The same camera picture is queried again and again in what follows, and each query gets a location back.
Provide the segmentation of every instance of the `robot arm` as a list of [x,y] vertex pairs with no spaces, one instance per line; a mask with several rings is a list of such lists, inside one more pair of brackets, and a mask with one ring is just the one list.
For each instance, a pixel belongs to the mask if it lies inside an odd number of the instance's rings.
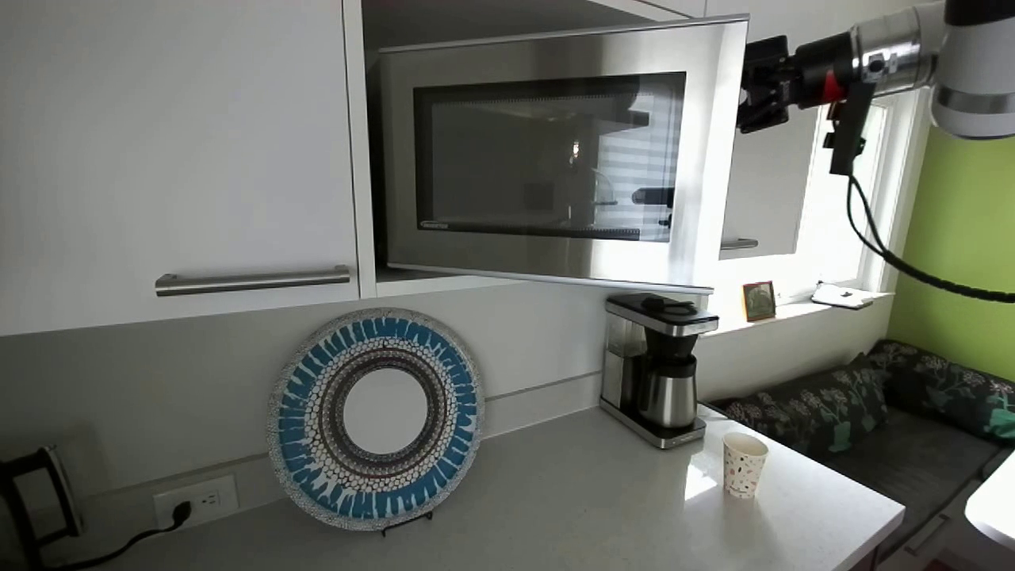
[[934,86],[934,118],[968,138],[1015,135],[1015,0],[949,0],[870,18],[797,47],[750,43],[740,130],[784,122],[787,107],[831,103],[831,170],[849,175],[875,95]]

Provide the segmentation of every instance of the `microwave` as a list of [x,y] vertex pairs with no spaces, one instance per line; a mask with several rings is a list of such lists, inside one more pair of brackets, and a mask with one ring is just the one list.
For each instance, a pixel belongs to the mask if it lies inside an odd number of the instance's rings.
[[705,284],[745,18],[382,49],[395,269]]

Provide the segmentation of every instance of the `microwave window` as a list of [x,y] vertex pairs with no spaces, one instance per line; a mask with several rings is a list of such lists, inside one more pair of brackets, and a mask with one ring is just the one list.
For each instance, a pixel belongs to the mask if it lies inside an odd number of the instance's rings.
[[669,242],[686,76],[415,89],[420,227]]

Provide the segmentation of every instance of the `electrical outlet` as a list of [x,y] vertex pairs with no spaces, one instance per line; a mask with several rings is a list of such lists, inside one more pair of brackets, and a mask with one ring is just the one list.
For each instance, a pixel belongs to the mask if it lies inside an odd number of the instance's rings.
[[184,527],[200,527],[210,521],[233,516],[238,510],[234,475],[159,490],[156,494],[159,527],[171,527],[171,510],[184,500],[189,500],[189,521]]

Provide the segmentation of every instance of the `couch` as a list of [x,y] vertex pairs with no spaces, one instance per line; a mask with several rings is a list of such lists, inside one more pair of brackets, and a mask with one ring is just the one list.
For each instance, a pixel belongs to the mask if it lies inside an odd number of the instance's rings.
[[900,500],[887,559],[1015,445],[1015,384],[881,338],[849,365],[717,401],[731,418]]

